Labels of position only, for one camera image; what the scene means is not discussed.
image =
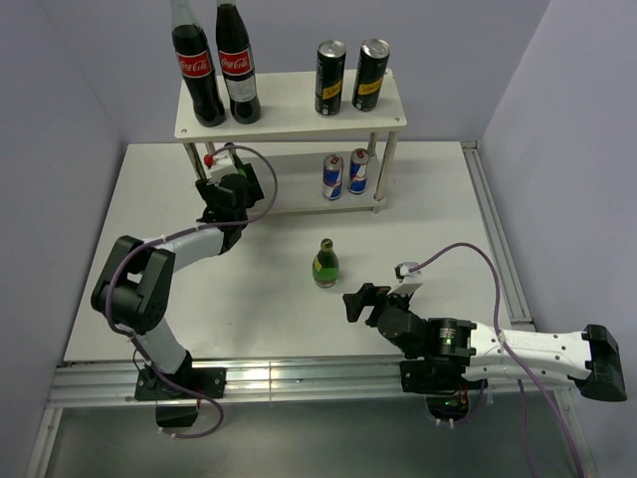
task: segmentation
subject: black bracket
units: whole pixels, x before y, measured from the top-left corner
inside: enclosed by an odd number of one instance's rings
[[[190,371],[187,388],[199,391],[211,398],[222,398],[226,386],[226,369],[222,367],[193,368]],[[137,377],[136,401],[161,401],[193,398],[187,393],[170,388],[148,367]]]
[[[573,381],[582,396],[601,401],[626,401],[626,384],[621,368],[619,346],[603,326],[588,325],[582,337],[590,343],[592,360],[586,363],[590,375]]]
[[[465,386],[480,389],[480,380],[466,381],[464,372],[465,368],[455,363],[405,360],[400,363],[400,384],[404,392],[425,395],[455,392]]]

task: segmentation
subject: bottle cap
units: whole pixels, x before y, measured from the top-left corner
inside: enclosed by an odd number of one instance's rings
[[[320,248],[324,251],[329,251],[332,247],[334,247],[334,244],[331,242],[331,239],[323,239],[320,241]]]

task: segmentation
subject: lower shelf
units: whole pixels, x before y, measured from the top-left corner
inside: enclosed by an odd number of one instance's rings
[[[322,162],[325,152],[303,154],[268,155],[279,179],[279,194],[271,213],[308,213],[321,211],[372,210],[384,205],[385,200],[376,201],[374,191],[378,181],[378,159],[373,157],[367,168],[367,189],[362,194],[352,194],[347,189],[349,155],[351,151],[332,151],[345,161],[342,194],[339,199],[329,200],[322,195]],[[272,174],[261,161],[251,161],[266,198],[259,201],[251,214],[263,211],[274,192]]]

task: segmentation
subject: glass bottle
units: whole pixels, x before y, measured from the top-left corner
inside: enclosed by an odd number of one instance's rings
[[[331,239],[320,241],[320,250],[312,262],[312,275],[319,287],[331,287],[338,279],[338,258]]]

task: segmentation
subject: energy drink can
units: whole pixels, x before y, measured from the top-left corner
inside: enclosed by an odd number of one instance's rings
[[[351,152],[349,157],[349,192],[362,194],[367,188],[367,165],[369,152],[362,147]]]
[[[357,110],[370,112],[378,104],[380,87],[389,61],[389,44],[372,38],[360,47],[358,70],[351,103]]]
[[[327,40],[318,45],[315,110],[319,115],[331,117],[340,111],[344,70],[345,45],[342,42]]]
[[[338,154],[328,154],[322,163],[322,195],[339,199],[342,193],[343,160]]]

